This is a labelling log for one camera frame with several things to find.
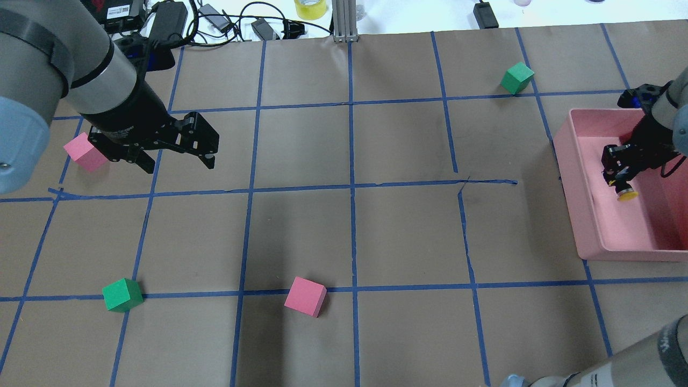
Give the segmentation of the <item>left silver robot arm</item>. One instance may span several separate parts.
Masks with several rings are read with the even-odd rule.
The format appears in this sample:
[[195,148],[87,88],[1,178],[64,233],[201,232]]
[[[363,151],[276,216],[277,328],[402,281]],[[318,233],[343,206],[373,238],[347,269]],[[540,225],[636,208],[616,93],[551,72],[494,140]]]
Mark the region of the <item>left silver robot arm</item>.
[[186,38],[114,41],[79,1],[2,1],[1,19],[3,194],[31,179],[61,99],[91,125],[90,169],[125,161],[152,174],[160,149],[216,166],[219,133],[198,112],[173,118],[145,79],[174,66]]

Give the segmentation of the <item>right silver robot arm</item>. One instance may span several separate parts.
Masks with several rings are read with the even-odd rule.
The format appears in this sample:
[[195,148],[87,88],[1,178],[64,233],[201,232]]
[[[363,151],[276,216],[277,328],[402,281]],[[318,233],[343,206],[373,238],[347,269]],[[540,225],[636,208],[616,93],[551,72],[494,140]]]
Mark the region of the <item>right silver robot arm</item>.
[[606,145],[600,161],[602,176],[617,196],[631,194],[630,185],[639,173],[660,169],[668,178],[686,161],[686,70],[667,84],[643,84],[625,90],[617,100],[622,109],[641,109],[643,117],[629,139],[621,145]]

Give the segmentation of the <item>green cube near left arm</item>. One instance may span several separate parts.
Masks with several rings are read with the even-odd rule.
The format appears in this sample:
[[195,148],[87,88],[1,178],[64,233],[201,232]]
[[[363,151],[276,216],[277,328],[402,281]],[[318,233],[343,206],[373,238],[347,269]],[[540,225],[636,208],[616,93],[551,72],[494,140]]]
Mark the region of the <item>green cube near left arm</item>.
[[128,278],[104,286],[102,295],[106,309],[114,313],[125,313],[144,302],[140,284]]

